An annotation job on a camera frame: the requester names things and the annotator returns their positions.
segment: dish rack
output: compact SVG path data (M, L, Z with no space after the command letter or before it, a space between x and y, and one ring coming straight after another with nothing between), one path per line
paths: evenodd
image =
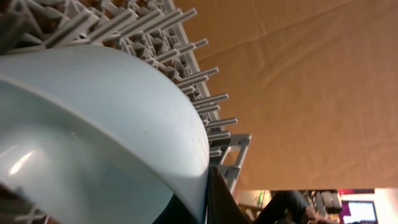
M195 15L195 9L182 12L172 0L6 0L0 3L0 55L95 44L145 61L197 109L208 135L210 165L217 166L232 192L251 135L224 130L238 119L220 119L218 102L228 94L211 96L207 89L218 67L200 70L194 51L208 41L190 42L182 25ZM239 151L236 162L223 165L231 151Z

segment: black object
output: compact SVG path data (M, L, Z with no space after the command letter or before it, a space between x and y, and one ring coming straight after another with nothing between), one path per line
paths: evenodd
M217 167L209 168L207 224L250 224L229 192Z
M236 205L217 167L209 167L206 193L207 224L251 224ZM153 224L197 224L184 204L173 195Z

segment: person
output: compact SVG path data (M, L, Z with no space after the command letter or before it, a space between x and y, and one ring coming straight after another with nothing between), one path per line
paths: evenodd
M292 221L284 220L286 209ZM261 211L254 224L337 224L317 214L298 190L278 191Z

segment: gray plastic dish rack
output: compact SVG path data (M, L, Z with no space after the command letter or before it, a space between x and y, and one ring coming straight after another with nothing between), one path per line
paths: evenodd
M197 14L182 12L172 0L6 0L0 3L0 55L95 44L140 58L171 79L192 102L203 120L210 144L210 165L217 166L232 192L251 141L250 134L231 134L223 126L237 118L220 119L218 102L206 81L218 67L200 70L193 51L207 39L189 42L182 22ZM233 165L223 161L239 151Z

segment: white bowl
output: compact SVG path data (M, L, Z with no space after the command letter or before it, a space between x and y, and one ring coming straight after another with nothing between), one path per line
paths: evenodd
M203 218L209 146L185 95L123 52L0 57L0 181L64 223L151 223L176 194Z

